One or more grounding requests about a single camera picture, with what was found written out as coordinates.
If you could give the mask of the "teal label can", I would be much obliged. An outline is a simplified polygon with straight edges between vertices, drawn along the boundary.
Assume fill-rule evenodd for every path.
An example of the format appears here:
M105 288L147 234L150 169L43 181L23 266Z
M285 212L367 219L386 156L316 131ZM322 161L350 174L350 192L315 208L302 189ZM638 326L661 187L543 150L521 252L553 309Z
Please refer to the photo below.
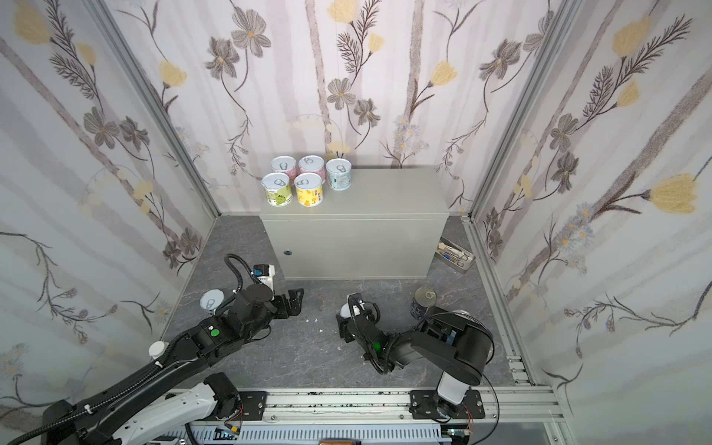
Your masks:
M224 302L224 291L220 289L211 289L200 297L200 308L211 315L216 315Z
M345 191L352 185L352 164L347 159L332 159L326 163L329 187L334 191Z

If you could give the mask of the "yellow label can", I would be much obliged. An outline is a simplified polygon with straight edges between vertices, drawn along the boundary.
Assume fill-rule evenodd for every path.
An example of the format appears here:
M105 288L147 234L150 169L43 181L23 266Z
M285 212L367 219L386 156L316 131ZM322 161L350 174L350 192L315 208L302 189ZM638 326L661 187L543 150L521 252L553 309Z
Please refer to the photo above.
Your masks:
M304 172L295 178L297 200L303 207L315 207L322 203L324 191L322 177L314 172Z

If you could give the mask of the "green label can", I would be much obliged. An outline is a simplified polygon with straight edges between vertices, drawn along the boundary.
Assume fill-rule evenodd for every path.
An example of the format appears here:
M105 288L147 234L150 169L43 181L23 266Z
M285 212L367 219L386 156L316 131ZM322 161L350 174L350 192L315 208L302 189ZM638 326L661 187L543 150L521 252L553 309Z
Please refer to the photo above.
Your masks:
M265 196L269 205L285 207L292 201L291 180L283 172L272 172L261 180Z

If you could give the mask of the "pink label can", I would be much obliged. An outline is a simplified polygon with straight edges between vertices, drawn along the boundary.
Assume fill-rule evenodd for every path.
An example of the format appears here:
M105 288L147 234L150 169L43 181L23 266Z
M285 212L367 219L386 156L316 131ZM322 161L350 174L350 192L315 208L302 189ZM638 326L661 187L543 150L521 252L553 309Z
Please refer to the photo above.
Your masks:
M320 156L309 155L302 157L298 162L300 174L317 174L322 182L326 181L326 163Z
M290 156L276 157L272 159L270 166L273 172L286 174L291 182L293 182L299 174L298 163L296 159Z

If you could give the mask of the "orange label can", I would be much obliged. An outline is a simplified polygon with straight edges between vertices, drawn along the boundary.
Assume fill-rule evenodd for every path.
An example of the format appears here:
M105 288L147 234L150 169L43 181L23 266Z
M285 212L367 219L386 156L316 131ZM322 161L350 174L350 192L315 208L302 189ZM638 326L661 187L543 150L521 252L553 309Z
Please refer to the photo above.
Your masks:
M344 319L348 319L352 318L355 315L359 315L361 312L362 309L358 303L352 304L347 302L341 307L339 315Z

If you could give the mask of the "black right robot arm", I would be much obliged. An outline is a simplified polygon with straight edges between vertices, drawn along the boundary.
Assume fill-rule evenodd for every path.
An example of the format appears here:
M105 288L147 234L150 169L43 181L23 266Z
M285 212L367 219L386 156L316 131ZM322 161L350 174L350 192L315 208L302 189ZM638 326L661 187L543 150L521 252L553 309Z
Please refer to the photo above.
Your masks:
M485 367L495 353L491 331L467 313L434 306L415 327L388 334L378 327L380 315L377 304L359 293L350 294L337 315L339 337L356 342L363 359L381 376L419 359L441 370L434 390L410 392L412 417L441 424L482 419L481 398L474 387L486 381Z

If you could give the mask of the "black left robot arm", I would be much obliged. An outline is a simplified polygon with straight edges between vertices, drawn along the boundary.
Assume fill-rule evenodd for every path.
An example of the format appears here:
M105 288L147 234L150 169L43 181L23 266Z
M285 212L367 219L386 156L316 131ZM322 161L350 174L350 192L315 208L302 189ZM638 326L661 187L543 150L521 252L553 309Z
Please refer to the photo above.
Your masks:
M185 380L215 366L243 346L261 340L272 321L300 314L303 289L277 295L265 283L266 264L237 265L245 260L228 254L224 261L237 278L233 290L218 291L210 316L168 343L157 342L151 362L126 379L75 404L60 400L43 414L43 424L13 443L39 439L43 444L143 444L177 425L216 417L229 420L243 412L240 393L224 373L207 376L180 396L167 393Z

